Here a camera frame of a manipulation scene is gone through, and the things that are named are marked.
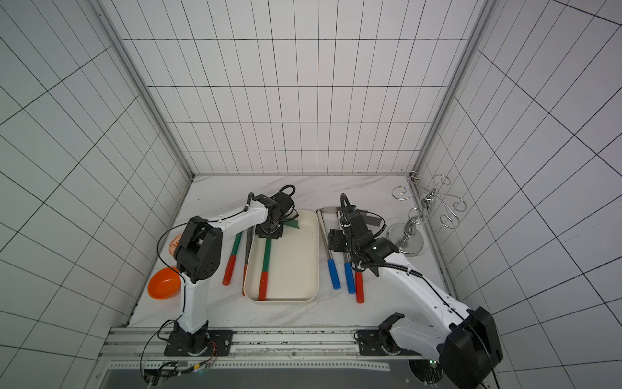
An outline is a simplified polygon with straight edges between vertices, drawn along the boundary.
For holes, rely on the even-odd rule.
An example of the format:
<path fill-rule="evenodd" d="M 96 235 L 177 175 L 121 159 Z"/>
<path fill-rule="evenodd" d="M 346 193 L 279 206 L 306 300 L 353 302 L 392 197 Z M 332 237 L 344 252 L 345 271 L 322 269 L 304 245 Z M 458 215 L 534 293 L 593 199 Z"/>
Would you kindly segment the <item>green hoe red grip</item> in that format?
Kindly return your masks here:
<path fill-rule="evenodd" d="M 231 250 L 231 254 L 229 256 L 228 259 L 228 263 L 227 266 L 225 268 L 225 273 L 224 273 L 224 277 L 222 280 L 222 285 L 230 285 L 232 277 L 233 277 L 233 271 L 235 268 L 235 263 L 236 263 L 236 258 L 237 258 L 237 254 L 239 251 L 239 247 L 241 244 L 241 238 L 242 238 L 242 233 L 238 233 L 234 239 L 234 243 L 233 243 L 233 247 Z"/>
<path fill-rule="evenodd" d="M 302 238 L 299 221 L 284 223 L 283 237 L 259 238 L 254 235 L 245 292 L 254 301 L 297 301 L 302 289 L 292 279 L 301 262 L 296 251 Z"/>

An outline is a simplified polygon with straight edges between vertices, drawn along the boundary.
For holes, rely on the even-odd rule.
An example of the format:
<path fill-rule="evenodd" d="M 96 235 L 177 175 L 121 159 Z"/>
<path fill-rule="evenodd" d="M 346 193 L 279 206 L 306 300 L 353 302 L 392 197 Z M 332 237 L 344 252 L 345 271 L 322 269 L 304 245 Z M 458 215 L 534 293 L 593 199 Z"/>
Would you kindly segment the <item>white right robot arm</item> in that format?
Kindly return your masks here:
<path fill-rule="evenodd" d="M 378 327 L 381 350 L 387 355 L 413 351 L 438 363 L 456 387 L 483 387 L 503 359 L 491 314 L 471 309 L 417 271 L 393 242 L 372 233 L 346 194 L 340 196 L 340 208 L 340 228 L 331 232 L 339 251 L 349 254 L 353 272 L 371 271 L 393 285 L 429 321 L 424 326 L 392 314 Z"/>

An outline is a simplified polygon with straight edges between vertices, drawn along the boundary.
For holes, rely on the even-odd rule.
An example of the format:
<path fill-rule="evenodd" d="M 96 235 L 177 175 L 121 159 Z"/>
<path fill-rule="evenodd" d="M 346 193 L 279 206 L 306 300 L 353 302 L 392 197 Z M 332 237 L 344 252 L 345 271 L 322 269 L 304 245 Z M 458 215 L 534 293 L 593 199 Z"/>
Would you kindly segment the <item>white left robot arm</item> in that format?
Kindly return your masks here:
<path fill-rule="evenodd" d="M 279 239 L 287 222 L 296 220 L 293 185 L 274 195 L 249 193 L 239 211 L 215 220 L 192 217 L 185 223 L 174 259 L 184 284 L 182 311 L 173 324 L 173 335 L 190 355 L 199 355 L 208 345 L 208 279 L 220 267 L 223 243 L 248 229 L 259 238 Z"/>

